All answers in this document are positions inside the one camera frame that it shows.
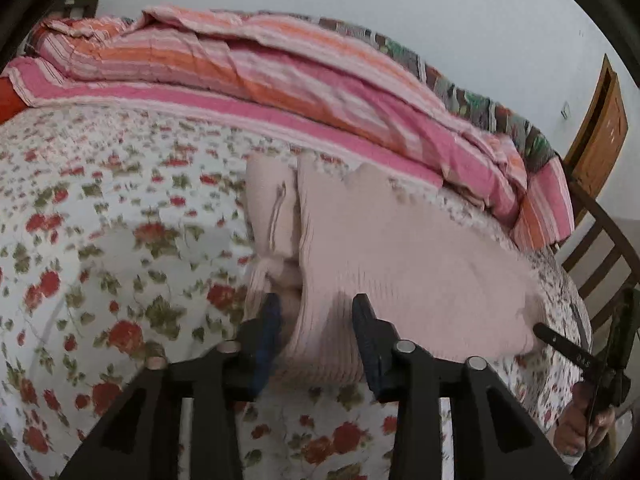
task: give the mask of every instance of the patterned blanket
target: patterned blanket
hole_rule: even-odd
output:
[[[281,114],[239,128],[175,109],[59,104],[0,126],[0,433],[36,480],[57,478],[146,356],[190,359],[234,334],[254,258],[243,209],[251,153],[294,164],[307,149],[336,176],[359,164],[274,138]],[[451,190],[393,183],[517,250]],[[579,342],[572,303],[589,323],[575,285],[549,251],[526,257],[549,325]],[[545,430],[580,377],[548,348],[493,366]],[[270,384],[238,406],[244,478],[385,480],[397,410],[374,402],[366,384]],[[441,411],[450,480],[446,400]],[[181,465],[188,478],[188,452]]]
[[[370,39],[372,32],[335,20],[320,19],[317,27],[292,16],[153,7],[130,28],[114,22],[45,22],[34,49],[75,81],[205,88],[371,140],[437,171],[513,229],[523,250],[564,239],[574,228],[564,175],[544,137],[468,92],[468,105],[455,105],[460,92],[443,93],[444,79],[383,36],[368,43],[393,60],[350,38]],[[331,27],[342,36],[325,31]]]

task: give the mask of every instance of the bed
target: bed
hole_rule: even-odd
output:
[[[225,107],[214,108],[212,91],[167,84],[69,83],[51,66],[38,85],[20,63],[45,66],[17,60],[5,74],[30,108],[0,126],[0,431],[34,478],[60,473],[145,357],[181,361],[233,336],[254,256],[243,196],[252,153],[295,164],[307,151],[336,175],[384,166],[395,186],[518,250],[458,186],[317,121],[218,94]],[[62,80],[63,91],[34,94]],[[590,345],[582,300],[551,251],[526,258],[549,325]],[[492,365],[543,430],[579,379],[549,349]],[[388,474],[397,407],[376,403],[366,384],[270,384],[237,413],[245,478]],[[446,399],[442,420],[453,478]],[[186,475],[188,453],[180,464]]]

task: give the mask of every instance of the pink striped blanket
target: pink striped blanket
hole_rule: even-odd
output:
[[[46,22],[35,49],[40,59],[14,60],[6,72],[31,106],[80,97],[95,102],[106,92],[165,105],[205,100],[209,110],[215,102],[217,112],[242,107],[220,95],[226,94],[332,126],[324,134],[341,137],[343,149],[357,144],[369,153],[375,145],[379,158],[393,152],[434,171],[512,230],[523,250],[561,240],[574,228],[557,159],[527,175],[508,136],[449,114],[426,86],[369,45],[291,16],[151,7],[129,28],[113,18],[104,26],[100,20]],[[42,79],[45,86],[35,84]],[[408,173],[419,171],[411,166]]]

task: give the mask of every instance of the human hand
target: human hand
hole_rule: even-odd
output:
[[[613,408],[598,413],[593,423],[587,428],[589,414],[585,414],[585,411],[593,397],[593,387],[580,382],[575,383],[571,391],[574,398],[560,415],[553,444],[561,454],[575,456],[584,452],[586,431],[588,431],[589,447],[596,447],[603,441],[613,426],[616,413]]]

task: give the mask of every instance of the floral bedsheet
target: floral bedsheet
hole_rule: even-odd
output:
[[[0,126],[0,431],[34,478],[56,478],[146,356],[176,362],[233,336],[253,257],[246,159],[266,152],[293,164],[300,151],[260,132],[116,107],[29,109]],[[316,155],[325,171],[353,169]],[[395,184],[515,250],[452,191]],[[571,303],[589,325],[575,285],[548,251],[528,258],[549,324],[578,342]],[[493,366],[545,430],[579,378],[548,349]],[[385,479],[396,414],[366,384],[271,384],[238,406],[245,478]],[[452,478],[446,399],[442,418]],[[188,453],[180,464],[186,478]]]

